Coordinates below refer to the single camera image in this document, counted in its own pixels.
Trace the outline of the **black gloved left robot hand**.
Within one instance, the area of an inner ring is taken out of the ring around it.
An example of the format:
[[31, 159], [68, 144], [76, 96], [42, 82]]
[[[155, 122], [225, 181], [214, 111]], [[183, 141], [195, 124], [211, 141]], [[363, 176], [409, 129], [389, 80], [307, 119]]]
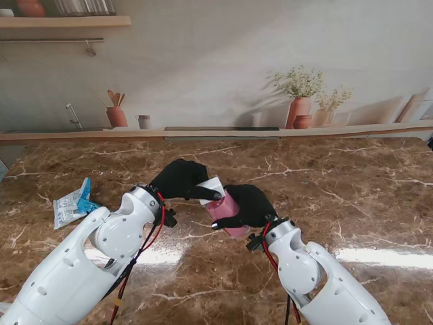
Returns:
[[177, 159], [168, 164], [151, 182], [150, 185], [165, 199], [184, 198], [217, 201], [222, 195], [199, 186], [209, 180], [207, 168], [200, 163]]

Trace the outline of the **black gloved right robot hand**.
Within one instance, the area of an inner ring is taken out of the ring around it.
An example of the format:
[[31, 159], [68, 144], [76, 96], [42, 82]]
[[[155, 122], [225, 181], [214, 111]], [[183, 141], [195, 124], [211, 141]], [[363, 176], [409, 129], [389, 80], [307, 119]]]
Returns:
[[240, 228], [248, 225], [252, 228], [265, 227], [277, 217], [277, 213], [265, 194], [256, 186], [226, 185], [227, 193], [234, 199], [240, 208], [232, 217], [217, 219], [211, 225], [213, 230], [223, 228]]

